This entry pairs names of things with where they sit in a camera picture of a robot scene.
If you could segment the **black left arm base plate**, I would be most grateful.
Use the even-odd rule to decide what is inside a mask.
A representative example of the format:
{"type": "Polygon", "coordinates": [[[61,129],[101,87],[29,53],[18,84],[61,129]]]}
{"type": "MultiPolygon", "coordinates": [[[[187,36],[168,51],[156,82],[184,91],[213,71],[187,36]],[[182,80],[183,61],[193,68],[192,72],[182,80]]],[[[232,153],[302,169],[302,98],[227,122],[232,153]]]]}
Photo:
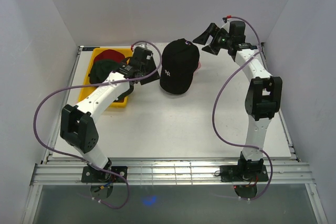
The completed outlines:
{"type": "MultiPolygon", "coordinates": [[[[112,166],[111,171],[123,176],[127,179],[128,167],[127,166],[112,166]]],[[[122,183],[123,179],[116,175],[111,175],[109,173],[96,170],[90,166],[83,168],[81,175],[82,183],[122,183]]]]}

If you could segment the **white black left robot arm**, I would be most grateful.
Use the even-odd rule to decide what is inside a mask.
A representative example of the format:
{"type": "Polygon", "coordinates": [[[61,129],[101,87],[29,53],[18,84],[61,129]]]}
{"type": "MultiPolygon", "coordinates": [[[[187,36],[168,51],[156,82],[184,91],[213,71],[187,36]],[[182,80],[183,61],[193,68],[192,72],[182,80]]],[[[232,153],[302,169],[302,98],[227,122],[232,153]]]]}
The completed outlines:
{"type": "Polygon", "coordinates": [[[145,46],[133,49],[131,57],[108,49],[98,54],[88,74],[95,90],[74,106],[65,105],[61,112],[60,137],[74,147],[94,167],[90,173],[100,182],[111,177],[112,163],[98,146],[96,123],[115,101],[123,100],[141,85],[159,79],[153,52],[145,46]]]}

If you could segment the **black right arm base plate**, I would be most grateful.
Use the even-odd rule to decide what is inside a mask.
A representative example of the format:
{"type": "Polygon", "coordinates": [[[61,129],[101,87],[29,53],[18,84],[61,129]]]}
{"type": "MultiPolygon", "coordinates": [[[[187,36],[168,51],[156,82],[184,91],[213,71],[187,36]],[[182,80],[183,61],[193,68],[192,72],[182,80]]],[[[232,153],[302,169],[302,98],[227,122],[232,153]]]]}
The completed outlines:
{"type": "Polygon", "coordinates": [[[222,165],[219,167],[219,174],[222,182],[249,182],[258,179],[258,182],[269,181],[266,166],[263,165],[259,171],[243,171],[238,165],[222,165]]]}

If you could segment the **dark green NY cap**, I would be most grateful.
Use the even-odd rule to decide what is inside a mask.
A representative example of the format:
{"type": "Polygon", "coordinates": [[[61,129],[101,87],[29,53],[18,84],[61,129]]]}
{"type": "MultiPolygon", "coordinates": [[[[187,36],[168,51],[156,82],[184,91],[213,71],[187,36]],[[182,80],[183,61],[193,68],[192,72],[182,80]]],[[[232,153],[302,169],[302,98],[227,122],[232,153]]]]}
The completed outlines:
{"type": "Polygon", "coordinates": [[[90,84],[98,84],[106,81],[110,72],[116,72],[120,67],[120,63],[114,60],[98,60],[96,61],[89,73],[90,84]]]}

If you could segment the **pink LA baseball cap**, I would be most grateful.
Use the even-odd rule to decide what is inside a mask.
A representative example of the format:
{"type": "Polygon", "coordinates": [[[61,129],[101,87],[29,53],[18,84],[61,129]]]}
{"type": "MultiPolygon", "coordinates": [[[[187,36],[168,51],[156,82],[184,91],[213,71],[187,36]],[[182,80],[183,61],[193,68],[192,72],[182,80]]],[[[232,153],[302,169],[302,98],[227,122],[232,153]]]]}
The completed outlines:
{"type": "Polygon", "coordinates": [[[193,77],[195,76],[195,74],[197,73],[197,71],[201,68],[201,62],[198,61],[198,65],[197,65],[197,68],[195,69],[194,73],[193,73],[193,77]]]}

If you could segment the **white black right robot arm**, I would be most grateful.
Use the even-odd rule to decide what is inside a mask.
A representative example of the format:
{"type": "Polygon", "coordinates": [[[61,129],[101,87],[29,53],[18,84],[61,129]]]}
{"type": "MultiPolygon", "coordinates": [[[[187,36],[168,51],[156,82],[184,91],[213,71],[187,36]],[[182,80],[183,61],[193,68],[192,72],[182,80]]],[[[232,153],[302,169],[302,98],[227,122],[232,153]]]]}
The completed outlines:
{"type": "Polygon", "coordinates": [[[202,50],[212,55],[218,55],[222,49],[227,50],[249,81],[245,99],[248,114],[246,141],[241,146],[237,165],[220,171],[223,175],[250,180],[256,175],[266,174],[263,147],[268,126],[280,109],[282,79],[272,76],[258,60],[257,56],[262,53],[260,46],[245,41],[246,21],[227,16],[224,22],[222,27],[210,23],[193,42],[203,45],[202,50]]]}

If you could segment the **black NY baseball cap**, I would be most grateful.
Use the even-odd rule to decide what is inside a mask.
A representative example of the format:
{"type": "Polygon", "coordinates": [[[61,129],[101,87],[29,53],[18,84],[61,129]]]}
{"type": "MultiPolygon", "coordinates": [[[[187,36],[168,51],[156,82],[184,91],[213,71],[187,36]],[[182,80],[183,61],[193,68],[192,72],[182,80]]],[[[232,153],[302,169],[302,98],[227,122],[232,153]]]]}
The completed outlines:
{"type": "Polygon", "coordinates": [[[184,38],[166,45],[162,53],[161,88],[172,95],[187,92],[193,81],[193,73],[199,58],[198,47],[184,38]]]}

